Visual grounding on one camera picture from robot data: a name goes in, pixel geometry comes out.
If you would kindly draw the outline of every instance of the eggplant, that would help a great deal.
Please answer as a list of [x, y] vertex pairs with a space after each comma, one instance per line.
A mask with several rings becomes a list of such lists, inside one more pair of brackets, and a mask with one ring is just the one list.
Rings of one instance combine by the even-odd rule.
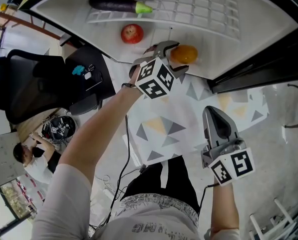
[[102, 11], [117, 11], [128, 13], [151, 13], [152, 8], [136, 0], [89, 0], [91, 7]]

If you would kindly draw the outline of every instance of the white chair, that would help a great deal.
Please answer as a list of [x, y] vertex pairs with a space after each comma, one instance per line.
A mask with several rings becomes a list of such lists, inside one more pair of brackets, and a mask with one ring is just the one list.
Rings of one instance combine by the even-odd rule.
[[[269, 231], [262, 233], [261, 228], [259, 227], [259, 224], [257, 223], [254, 215], [253, 214], [250, 215], [250, 219], [254, 225], [255, 231], [258, 234], [260, 240], [285, 240], [288, 238], [289, 234], [292, 232], [293, 228], [295, 227], [296, 222], [292, 220], [291, 216], [282, 206], [280, 201], [275, 198], [274, 202], [279, 207], [279, 209], [281, 210], [281, 212], [285, 217], [278, 222], [276, 222], [273, 218], [271, 218], [270, 222], [272, 223], [273, 228], [270, 229]], [[250, 233], [251, 240], [255, 240], [253, 232], [250, 231], [249, 233]]]

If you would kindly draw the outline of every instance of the black bracelet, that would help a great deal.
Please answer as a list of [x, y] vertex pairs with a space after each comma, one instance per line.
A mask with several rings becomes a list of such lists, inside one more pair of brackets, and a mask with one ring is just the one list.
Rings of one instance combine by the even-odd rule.
[[123, 83], [122, 86], [121, 86], [121, 88], [124, 87], [124, 86], [127, 86], [129, 88], [137, 88], [137, 86], [135, 86], [134, 84], [131, 84], [129, 82], [128, 83], [127, 82]]

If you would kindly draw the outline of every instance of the black hair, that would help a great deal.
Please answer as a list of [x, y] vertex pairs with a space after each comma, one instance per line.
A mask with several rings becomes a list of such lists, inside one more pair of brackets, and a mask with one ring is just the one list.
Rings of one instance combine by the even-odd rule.
[[22, 145], [21, 143], [18, 143], [17, 145], [15, 145], [15, 147], [13, 148], [13, 156], [14, 158], [23, 164], [24, 160], [23, 160], [23, 154], [24, 154], [24, 151], [23, 151], [23, 148], [22, 148]]

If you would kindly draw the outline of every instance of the yellow triangle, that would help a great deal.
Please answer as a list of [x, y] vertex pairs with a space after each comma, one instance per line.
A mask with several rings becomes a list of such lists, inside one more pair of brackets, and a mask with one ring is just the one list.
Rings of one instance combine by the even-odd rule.
[[164, 103], [168, 103], [169, 102], [169, 97], [163, 97], [163, 98], [160, 98], [161, 101], [163, 101]]
[[144, 122], [144, 124], [151, 127], [152, 129], [166, 135], [165, 128], [164, 128], [162, 119], [160, 117], [158, 117], [158, 118], [156, 117], [149, 121], [146, 121], [146, 122]]
[[230, 103], [230, 101], [232, 99], [231, 99], [231, 96], [229, 93], [221, 93], [221, 94], [218, 94], [218, 100], [219, 100], [222, 111], [225, 112], [228, 104]]
[[247, 111], [247, 107], [248, 107], [247, 105], [238, 107], [234, 109], [233, 112], [237, 114], [239, 117], [243, 118], [245, 116], [245, 112]]

